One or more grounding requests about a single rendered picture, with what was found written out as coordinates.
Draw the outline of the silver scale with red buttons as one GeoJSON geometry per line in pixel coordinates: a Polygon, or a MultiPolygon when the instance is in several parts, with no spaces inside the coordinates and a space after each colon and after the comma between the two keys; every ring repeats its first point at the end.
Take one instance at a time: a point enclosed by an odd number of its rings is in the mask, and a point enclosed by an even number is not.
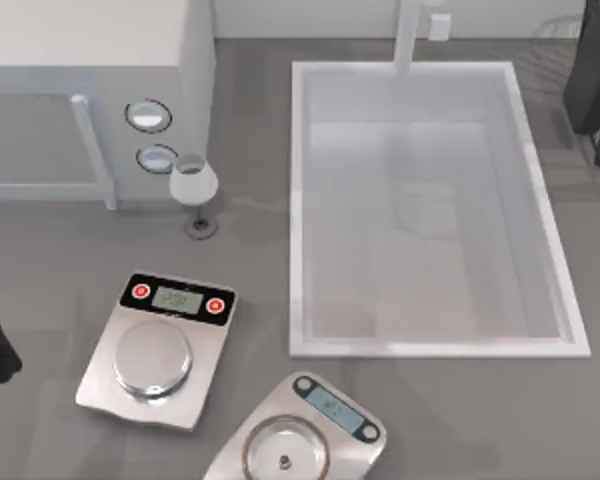
{"type": "Polygon", "coordinates": [[[76,404],[138,424],[193,430],[237,302],[229,286],[133,272],[86,366],[76,404]]]}

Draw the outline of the tall white tap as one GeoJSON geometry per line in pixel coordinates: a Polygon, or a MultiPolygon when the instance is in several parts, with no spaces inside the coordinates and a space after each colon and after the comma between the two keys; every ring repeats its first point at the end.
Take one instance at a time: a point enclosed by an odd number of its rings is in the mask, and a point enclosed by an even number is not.
{"type": "Polygon", "coordinates": [[[406,76],[409,72],[417,29],[420,19],[420,7],[436,9],[450,0],[397,0],[397,27],[393,56],[393,67],[397,76],[406,76]]]}

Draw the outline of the white wall socket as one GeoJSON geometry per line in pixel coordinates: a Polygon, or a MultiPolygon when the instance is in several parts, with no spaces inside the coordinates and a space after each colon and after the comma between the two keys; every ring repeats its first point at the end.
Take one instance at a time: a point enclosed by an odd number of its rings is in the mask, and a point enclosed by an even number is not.
{"type": "Polygon", "coordinates": [[[446,13],[436,13],[430,16],[428,40],[444,42],[450,38],[452,16],[446,13]]]}

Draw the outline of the large round microwave knob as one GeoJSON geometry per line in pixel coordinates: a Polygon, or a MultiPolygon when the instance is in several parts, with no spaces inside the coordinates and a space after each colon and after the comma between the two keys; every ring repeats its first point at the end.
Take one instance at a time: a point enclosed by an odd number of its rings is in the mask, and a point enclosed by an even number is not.
{"type": "Polygon", "coordinates": [[[124,117],[132,128],[146,134],[163,132],[173,121],[169,108],[154,99],[143,99],[127,104],[124,117]]]}

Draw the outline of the white sink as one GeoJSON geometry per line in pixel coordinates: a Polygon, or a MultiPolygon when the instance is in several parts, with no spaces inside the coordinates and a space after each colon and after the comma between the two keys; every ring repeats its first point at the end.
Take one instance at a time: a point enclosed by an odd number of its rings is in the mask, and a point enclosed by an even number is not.
{"type": "Polygon", "coordinates": [[[514,66],[297,61],[289,352],[587,358],[514,66]]]}

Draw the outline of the small round microwave knob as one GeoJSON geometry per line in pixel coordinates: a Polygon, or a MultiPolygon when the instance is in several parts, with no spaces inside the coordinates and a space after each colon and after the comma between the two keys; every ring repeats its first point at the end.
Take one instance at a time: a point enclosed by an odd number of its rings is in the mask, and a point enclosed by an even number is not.
{"type": "Polygon", "coordinates": [[[155,175],[169,175],[178,160],[178,153],[171,147],[154,144],[136,152],[136,163],[146,172],[155,175]]]}

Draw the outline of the silver scale with blue display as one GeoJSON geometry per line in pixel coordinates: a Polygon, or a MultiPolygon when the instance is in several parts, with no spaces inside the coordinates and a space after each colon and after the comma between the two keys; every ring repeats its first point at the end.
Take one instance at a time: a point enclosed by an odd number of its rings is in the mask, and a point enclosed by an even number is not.
{"type": "Polygon", "coordinates": [[[324,377],[297,371],[242,421],[203,480],[364,480],[387,440],[376,415],[324,377]]]}

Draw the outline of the pale microwave oven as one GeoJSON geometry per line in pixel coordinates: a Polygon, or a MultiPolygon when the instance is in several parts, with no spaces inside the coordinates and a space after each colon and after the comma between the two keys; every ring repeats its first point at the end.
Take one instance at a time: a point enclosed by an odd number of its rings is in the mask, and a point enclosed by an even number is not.
{"type": "Polygon", "coordinates": [[[154,144],[206,154],[214,17],[211,0],[0,0],[0,201],[104,204],[74,94],[89,99],[117,208],[169,201],[171,173],[148,173],[135,155],[154,144]],[[126,105],[143,99],[169,108],[167,130],[126,122],[126,105]]]}

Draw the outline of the clear wine glass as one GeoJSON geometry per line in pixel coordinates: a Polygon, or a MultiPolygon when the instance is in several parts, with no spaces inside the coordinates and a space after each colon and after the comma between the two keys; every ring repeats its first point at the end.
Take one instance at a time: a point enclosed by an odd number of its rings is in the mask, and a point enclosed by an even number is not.
{"type": "Polygon", "coordinates": [[[187,213],[184,231],[191,239],[206,240],[216,233],[218,224],[204,213],[204,206],[218,189],[218,176],[203,155],[189,153],[176,159],[169,177],[169,191],[187,213]]]}

